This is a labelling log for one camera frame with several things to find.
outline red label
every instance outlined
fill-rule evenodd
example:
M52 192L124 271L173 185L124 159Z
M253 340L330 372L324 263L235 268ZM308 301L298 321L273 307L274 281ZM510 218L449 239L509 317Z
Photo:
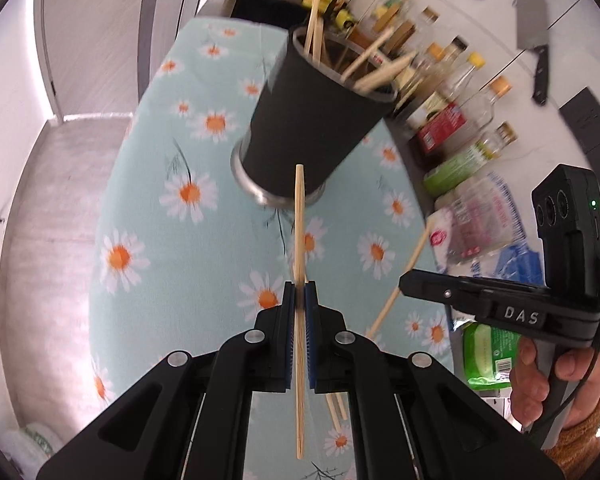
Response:
M455 103L448 104L418 132L424 152L429 153L437 148L465 123L460 107Z
M446 231L442 229L438 229L437 231L433 231L430 236L431 245L436 246L440 245L442 242L446 240Z

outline silver base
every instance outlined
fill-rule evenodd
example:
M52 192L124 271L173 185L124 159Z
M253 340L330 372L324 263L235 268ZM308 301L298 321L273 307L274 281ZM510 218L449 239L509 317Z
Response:
M242 166L242 143L245 138L240 139L236 145L234 146L231 152L231 172L234 174L234 179L248 195L254 197L256 202L260 205L265 205L268 207L273 207L275 209L294 209L294 199L287 198L284 196L276 196L265 189L262 189L258 184L256 184L247 172L244 171ZM310 195L304 197L304 202L307 205L311 205L316 202L324 193L324 187L326 184L322 184L318 189L316 189Z

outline brown fuzzy sleeve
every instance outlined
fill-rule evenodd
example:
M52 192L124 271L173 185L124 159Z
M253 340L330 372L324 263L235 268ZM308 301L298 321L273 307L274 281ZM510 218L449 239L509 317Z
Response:
M564 473L567 480L578 480L600 454L600 400L589 418L568 430L562 430L558 444L545 451Z

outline black cup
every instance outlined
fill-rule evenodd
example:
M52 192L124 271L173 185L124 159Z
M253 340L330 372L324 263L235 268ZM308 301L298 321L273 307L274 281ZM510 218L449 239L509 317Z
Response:
M357 79L378 66L372 60L341 83L338 72L324 61L317 66L304 53L305 34L306 27L290 31L264 85L250 130L232 156L238 182L266 205L292 206L296 164L304 165L307 202L317 200L330 174L393 109L397 96L392 84L368 95L352 89ZM356 44L330 33L325 34L325 44L322 58L338 69L362 53Z

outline light blue tablecloth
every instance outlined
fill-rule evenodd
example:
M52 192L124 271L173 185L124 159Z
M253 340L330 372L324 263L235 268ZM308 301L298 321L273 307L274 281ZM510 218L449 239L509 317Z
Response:
M229 158L285 37L247 22L192 20L139 105L96 234L90 331L103 406L169 352L214 351L282 299L293 213L258 206ZM307 275L321 304L365 333L424 228L384 123L334 172L305 225ZM417 266L435 269L429 246ZM424 349L452 367L438 304L398 298L376 342L403 356ZM254 395L245 478L301 479L316 467L352 478L348 422L338 434L324 398L307 395L304 461L295 458L292 393Z

